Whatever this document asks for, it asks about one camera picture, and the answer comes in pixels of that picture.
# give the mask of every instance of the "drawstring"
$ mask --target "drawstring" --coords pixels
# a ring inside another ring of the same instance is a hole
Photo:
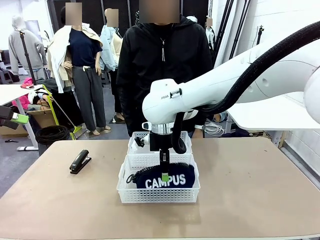
[[[165,62],[165,40],[163,40],[162,38],[160,38],[162,41],[162,62]]]
[[[83,66],[83,71],[85,72],[86,71],[86,69],[89,69],[90,67],[89,66]]]

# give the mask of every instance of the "black stapler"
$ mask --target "black stapler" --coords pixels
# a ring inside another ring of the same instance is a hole
[[[91,157],[88,157],[89,151],[82,150],[79,155],[75,158],[69,169],[71,174],[78,174],[81,169],[91,160]]]

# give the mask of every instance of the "zipper pull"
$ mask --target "zipper pull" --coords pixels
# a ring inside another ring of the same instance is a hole
[[[165,40],[162,40],[162,62],[165,62]]]

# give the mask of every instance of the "perforated plastic basket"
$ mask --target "perforated plastic basket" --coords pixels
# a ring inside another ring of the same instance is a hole
[[[195,181],[192,188],[136,188],[135,183],[126,183],[131,174],[146,167],[159,165],[159,154],[127,155],[119,172],[116,189],[123,204],[138,203],[195,203],[200,183],[198,166],[192,154],[170,154],[171,163],[186,163],[194,166]]]
[[[158,151],[150,151],[150,145],[146,144],[144,145],[144,147],[140,147],[137,145],[135,138],[139,137],[139,138],[143,138],[145,137],[147,134],[149,134],[148,131],[136,131],[132,134],[132,137],[129,140],[129,144],[128,144],[128,151],[127,154],[150,154],[150,153],[158,153]],[[192,153],[192,149],[191,149],[191,139],[188,135],[187,131],[182,131],[181,132],[181,136],[180,136],[186,146],[186,154],[191,154]],[[169,149],[171,154],[176,153],[175,150],[173,148]]]

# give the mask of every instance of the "black pants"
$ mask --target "black pants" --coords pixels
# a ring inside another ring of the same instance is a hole
[[[112,95],[114,96],[114,111],[116,113],[122,113],[120,98],[119,98],[119,94],[116,86],[117,73],[118,73],[117,69],[115,71],[110,71],[111,92],[112,92]]]
[[[81,115],[86,128],[90,131],[106,126],[104,93],[101,84],[101,77],[94,68],[74,66],[72,68],[75,93],[78,98]],[[95,121],[93,117],[91,102],[94,108]]]

